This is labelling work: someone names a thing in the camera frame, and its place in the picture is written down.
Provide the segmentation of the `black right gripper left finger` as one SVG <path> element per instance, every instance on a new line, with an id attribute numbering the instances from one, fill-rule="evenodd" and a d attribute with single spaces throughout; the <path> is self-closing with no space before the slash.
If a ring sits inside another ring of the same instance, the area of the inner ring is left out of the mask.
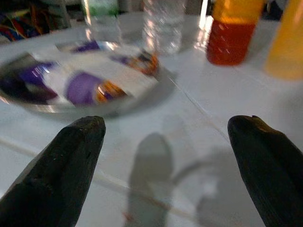
<path id="1" fill-rule="evenodd" d="M 0 227 L 75 227 L 105 133 L 100 116 L 62 128 L 0 198 Z"/>

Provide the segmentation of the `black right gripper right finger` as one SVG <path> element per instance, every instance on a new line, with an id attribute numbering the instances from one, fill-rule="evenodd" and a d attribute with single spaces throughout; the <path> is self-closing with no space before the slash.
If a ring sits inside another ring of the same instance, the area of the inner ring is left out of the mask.
<path id="1" fill-rule="evenodd" d="M 228 135 L 246 189 L 266 227 L 303 227 L 303 152 L 257 116 L 237 115 Z"/>

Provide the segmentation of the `round glass bowl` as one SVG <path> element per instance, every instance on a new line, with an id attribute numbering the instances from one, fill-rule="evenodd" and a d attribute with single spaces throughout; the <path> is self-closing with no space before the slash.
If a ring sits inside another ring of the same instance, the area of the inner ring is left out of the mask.
<path id="1" fill-rule="evenodd" d="M 145 108 L 152 101 L 160 101 L 169 95 L 169 72 L 159 63 L 157 73 L 148 76 L 109 58 L 115 54 L 137 56 L 143 52 L 156 55 L 135 45 L 101 41 L 68 42 L 21 52 L 0 63 L 0 100 L 29 112 L 61 118 L 111 116 Z M 40 102 L 34 99 L 18 74 L 22 69 L 48 61 L 56 62 L 57 66 L 46 75 L 45 83 L 58 96 Z M 111 81 L 127 96 L 96 105 L 72 104 L 64 92 L 68 81 L 80 71 Z"/>

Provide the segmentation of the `purple orange snack packet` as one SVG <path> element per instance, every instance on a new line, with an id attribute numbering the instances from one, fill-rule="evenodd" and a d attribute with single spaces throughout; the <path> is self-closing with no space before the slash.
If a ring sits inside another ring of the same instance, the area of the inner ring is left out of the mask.
<path id="1" fill-rule="evenodd" d="M 35 100 L 47 102 L 57 98 L 57 94 L 45 83 L 45 77 L 57 66 L 56 62 L 40 62 L 22 69 L 18 77 L 25 83 L 25 87 L 33 95 Z"/>
<path id="2" fill-rule="evenodd" d="M 64 94 L 74 105 L 96 105 L 127 96 L 111 81 L 83 71 L 77 72 L 68 81 Z"/>
<path id="3" fill-rule="evenodd" d="M 151 55 L 147 52 L 143 52 L 137 56 L 115 54 L 111 55 L 109 58 L 148 76 L 154 76 L 159 67 L 157 56 Z"/>

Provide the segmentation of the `yellow plastic bottle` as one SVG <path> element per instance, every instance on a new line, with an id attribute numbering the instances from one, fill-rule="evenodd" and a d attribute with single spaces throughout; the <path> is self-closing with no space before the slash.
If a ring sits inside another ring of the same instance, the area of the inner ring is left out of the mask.
<path id="1" fill-rule="evenodd" d="M 272 77 L 303 80 L 303 0 L 289 0 L 264 70 Z"/>

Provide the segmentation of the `orange bottle with red liquid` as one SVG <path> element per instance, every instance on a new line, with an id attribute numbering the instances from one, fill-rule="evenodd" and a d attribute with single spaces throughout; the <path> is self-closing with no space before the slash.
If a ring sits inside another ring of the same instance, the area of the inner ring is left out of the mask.
<path id="1" fill-rule="evenodd" d="M 215 65 L 241 64 L 265 0 L 215 0 L 206 56 Z"/>

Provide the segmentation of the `multicoloured striped cloth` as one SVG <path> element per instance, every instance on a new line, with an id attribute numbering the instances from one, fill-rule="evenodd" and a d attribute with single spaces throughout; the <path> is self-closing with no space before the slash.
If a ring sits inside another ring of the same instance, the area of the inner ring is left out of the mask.
<path id="1" fill-rule="evenodd" d="M 0 39 L 33 38 L 69 27 L 66 0 L 0 0 Z"/>

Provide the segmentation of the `clear bottle with green label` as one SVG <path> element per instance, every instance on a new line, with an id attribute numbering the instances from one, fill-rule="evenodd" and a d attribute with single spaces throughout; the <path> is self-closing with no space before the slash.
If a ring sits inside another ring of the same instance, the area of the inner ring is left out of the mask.
<path id="1" fill-rule="evenodd" d="M 93 39 L 121 42 L 118 0 L 81 0 L 81 6 Z"/>

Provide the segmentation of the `clear plastic water bottle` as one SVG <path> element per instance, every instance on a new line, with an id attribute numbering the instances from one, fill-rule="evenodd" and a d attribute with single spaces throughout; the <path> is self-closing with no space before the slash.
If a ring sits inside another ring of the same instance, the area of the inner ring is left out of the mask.
<path id="1" fill-rule="evenodd" d="M 143 0 L 143 43 L 158 55 L 176 54 L 181 47 L 187 0 Z"/>

